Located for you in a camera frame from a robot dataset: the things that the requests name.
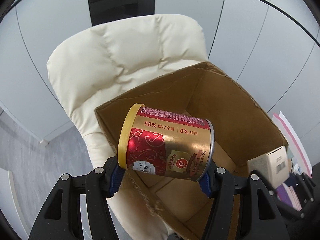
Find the red hexagon logo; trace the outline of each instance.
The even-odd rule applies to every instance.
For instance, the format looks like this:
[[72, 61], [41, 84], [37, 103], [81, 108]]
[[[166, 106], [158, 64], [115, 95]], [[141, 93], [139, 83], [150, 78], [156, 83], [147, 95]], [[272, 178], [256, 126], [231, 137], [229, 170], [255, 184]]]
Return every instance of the red hexagon logo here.
[[182, 169], [182, 168], [185, 168], [188, 165], [188, 161], [185, 158], [181, 158], [181, 159], [178, 159], [176, 161], [175, 165], [178, 168]]

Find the chair cushion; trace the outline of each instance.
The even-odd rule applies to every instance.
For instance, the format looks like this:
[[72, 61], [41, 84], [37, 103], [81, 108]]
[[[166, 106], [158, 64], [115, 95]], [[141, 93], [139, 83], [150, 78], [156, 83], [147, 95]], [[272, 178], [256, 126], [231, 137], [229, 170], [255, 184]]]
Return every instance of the chair cushion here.
[[[134, 17], [84, 30], [49, 57], [49, 81], [88, 148], [94, 168], [115, 155], [94, 109], [142, 83], [207, 60], [202, 28], [183, 15]], [[108, 204], [133, 239], [166, 239], [172, 233], [153, 216], [125, 177]]]

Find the barcode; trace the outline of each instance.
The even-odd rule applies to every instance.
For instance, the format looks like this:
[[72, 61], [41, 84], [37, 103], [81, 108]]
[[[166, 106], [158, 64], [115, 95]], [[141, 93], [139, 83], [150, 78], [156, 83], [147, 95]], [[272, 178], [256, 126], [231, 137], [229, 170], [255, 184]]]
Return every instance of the barcode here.
[[276, 166], [276, 172], [279, 173], [285, 167], [285, 162], [281, 162], [278, 166]]

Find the can label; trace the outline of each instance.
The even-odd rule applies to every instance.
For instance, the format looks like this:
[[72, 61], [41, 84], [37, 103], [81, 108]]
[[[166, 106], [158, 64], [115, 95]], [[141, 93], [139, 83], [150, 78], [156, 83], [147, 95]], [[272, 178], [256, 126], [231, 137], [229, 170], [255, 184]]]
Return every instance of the can label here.
[[210, 144], [206, 120], [142, 106], [129, 136], [127, 167], [197, 180], [208, 162]]

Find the gray floor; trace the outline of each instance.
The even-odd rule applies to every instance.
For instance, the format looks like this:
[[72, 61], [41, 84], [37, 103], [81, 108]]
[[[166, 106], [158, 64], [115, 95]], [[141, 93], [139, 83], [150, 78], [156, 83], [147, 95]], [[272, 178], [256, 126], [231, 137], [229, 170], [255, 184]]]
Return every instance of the gray floor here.
[[[92, 171], [85, 143], [75, 127], [43, 147], [4, 112], [0, 116], [0, 167], [13, 173], [19, 206], [30, 229], [61, 174], [79, 176]], [[119, 239], [131, 239], [113, 213], [111, 216]], [[90, 239], [88, 224], [84, 223], [84, 229], [85, 238]]]

